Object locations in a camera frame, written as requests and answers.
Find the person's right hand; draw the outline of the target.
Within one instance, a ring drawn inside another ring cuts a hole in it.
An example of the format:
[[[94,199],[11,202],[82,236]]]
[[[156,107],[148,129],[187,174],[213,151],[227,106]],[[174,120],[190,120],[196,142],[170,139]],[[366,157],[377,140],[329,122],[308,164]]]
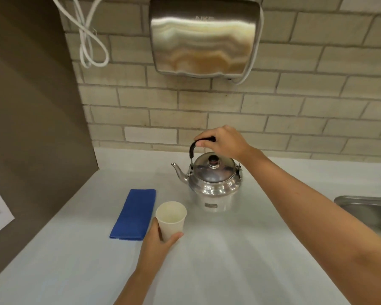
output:
[[[194,141],[207,139],[217,143],[216,148],[209,148],[215,153],[235,159],[241,163],[249,159],[256,149],[250,146],[235,128],[228,125],[209,129],[194,138]]]

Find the person's left hand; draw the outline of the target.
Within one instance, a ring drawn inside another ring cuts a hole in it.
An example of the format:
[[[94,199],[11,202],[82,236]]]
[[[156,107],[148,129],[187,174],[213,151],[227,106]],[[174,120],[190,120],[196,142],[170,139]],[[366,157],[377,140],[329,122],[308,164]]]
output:
[[[163,245],[164,241],[162,241],[158,221],[157,218],[154,217],[142,241],[136,269],[155,272],[157,274],[170,251],[164,250]]]

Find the white paper cup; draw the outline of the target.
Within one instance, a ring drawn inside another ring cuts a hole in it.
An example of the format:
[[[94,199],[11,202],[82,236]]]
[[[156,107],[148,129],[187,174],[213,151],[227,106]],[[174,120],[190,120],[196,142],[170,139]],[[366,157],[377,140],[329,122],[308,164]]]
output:
[[[165,202],[157,208],[156,218],[164,242],[167,242],[174,234],[183,232],[186,216],[186,207],[177,201]]]

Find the silver metal kettle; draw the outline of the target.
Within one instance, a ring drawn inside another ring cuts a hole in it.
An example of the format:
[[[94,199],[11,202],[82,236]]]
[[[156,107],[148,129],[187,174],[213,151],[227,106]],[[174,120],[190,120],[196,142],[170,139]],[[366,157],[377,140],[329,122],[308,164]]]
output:
[[[201,140],[216,142],[216,138],[211,136],[191,144],[187,173],[183,173],[176,163],[171,165],[178,179],[188,186],[191,200],[201,209],[212,213],[232,210],[238,204],[243,181],[241,164],[215,152],[207,152],[194,159],[196,143]]]

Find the person's right forearm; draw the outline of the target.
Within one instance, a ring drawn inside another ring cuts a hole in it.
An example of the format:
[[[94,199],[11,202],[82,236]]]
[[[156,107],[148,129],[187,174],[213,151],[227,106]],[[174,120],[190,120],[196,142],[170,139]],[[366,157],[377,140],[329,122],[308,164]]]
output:
[[[381,237],[260,150],[237,160],[351,305],[381,305]]]

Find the person's left forearm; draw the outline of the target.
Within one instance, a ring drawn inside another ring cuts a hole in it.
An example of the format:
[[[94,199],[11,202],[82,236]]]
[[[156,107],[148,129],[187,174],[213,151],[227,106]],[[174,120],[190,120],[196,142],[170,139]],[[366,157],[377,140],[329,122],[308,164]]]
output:
[[[113,305],[143,305],[155,277],[155,272],[136,269]]]

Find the kettle lid with black knob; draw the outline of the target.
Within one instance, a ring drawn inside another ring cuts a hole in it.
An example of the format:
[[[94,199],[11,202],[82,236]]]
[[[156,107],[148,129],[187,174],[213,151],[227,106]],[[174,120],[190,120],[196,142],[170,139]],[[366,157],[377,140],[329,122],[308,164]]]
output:
[[[204,153],[193,163],[193,174],[206,183],[222,183],[231,179],[237,171],[233,159],[215,152]]]

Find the blue folded cloth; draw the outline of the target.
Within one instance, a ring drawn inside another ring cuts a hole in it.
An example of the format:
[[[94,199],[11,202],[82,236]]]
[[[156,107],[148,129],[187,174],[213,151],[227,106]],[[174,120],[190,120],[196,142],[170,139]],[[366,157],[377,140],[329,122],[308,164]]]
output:
[[[155,189],[131,189],[109,238],[143,241],[152,220]]]

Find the stainless steel hand dryer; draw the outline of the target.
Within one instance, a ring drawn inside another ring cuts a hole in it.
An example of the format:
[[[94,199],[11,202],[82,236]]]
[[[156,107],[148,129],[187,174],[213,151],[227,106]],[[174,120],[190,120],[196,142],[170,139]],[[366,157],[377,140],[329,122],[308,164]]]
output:
[[[264,12],[257,0],[150,0],[156,71],[242,84],[258,53]]]

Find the stainless steel sink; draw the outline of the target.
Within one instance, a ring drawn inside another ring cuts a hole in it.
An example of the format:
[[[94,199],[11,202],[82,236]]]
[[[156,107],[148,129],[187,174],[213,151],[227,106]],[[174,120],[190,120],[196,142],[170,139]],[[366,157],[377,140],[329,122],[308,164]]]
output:
[[[381,197],[342,195],[334,203],[381,237]]]

